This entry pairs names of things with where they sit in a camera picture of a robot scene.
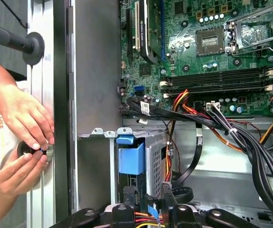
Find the black knob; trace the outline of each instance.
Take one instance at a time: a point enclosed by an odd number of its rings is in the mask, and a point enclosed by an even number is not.
[[[37,150],[34,150],[33,148],[29,147],[25,142],[20,142],[17,146],[17,154],[18,157],[21,157],[22,155],[26,153],[34,154]]]

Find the cpu socket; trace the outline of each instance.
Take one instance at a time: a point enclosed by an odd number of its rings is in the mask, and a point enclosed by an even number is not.
[[[224,53],[223,28],[196,31],[196,47],[198,56]]]

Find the motherboard chip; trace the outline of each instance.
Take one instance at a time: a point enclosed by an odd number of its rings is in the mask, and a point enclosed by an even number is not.
[[[174,13],[175,15],[184,13],[184,2],[178,1],[174,3]]]
[[[223,28],[196,31],[197,55],[212,55],[224,52]]]
[[[140,76],[149,76],[149,75],[151,75],[150,64],[140,64]]]

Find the fingernail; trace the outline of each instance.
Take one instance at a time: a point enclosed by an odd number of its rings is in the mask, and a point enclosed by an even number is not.
[[[50,138],[49,143],[50,143],[50,144],[54,144],[54,143],[55,143],[55,139],[54,139],[54,138]]]
[[[46,161],[47,161],[47,156],[45,156],[45,155],[42,156],[42,157],[40,158],[40,161],[41,161],[41,162],[46,162]]]
[[[30,160],[32,158],[32,154],[26,153],[23,157],[25,160]]]
[[[32,147],[34,150],[39,150],[40,145],[38,143],[34,143]]]

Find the cable tie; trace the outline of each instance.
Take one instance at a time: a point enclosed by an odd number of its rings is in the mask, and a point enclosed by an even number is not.
[[[229,129],[228,133],[231,134],[232,132],[235,132],[235,133],[236,133],[236,132],[237,132],[237,129],[236,129],[236,128],[231,128],[231,129]]]

